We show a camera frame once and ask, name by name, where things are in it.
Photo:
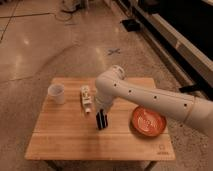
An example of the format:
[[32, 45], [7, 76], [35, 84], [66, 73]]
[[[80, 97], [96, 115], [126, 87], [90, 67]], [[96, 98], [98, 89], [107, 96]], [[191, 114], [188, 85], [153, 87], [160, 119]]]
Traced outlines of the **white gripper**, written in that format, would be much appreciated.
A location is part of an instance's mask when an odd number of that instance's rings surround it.
[[102, 110], [104, 114], [107, 114], [110, 111], [112, 106], [113, 106], [112, 102], [102, 102], [98, 98], [95, 98], [96, 112], [99, 112], [100, 110]]

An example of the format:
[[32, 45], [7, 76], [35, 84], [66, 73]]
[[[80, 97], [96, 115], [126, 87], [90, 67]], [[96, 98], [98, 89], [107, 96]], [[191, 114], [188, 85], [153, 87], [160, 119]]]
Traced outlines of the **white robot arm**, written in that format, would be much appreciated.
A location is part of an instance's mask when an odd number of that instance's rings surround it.
[[95, 87], [97, 111], [108, 112], [114, 100], [122, 98], [180, 121], [207, 136], [213, 133], [213, 101], [129, 83], [123, 68], [118, 65], [100, 74]]

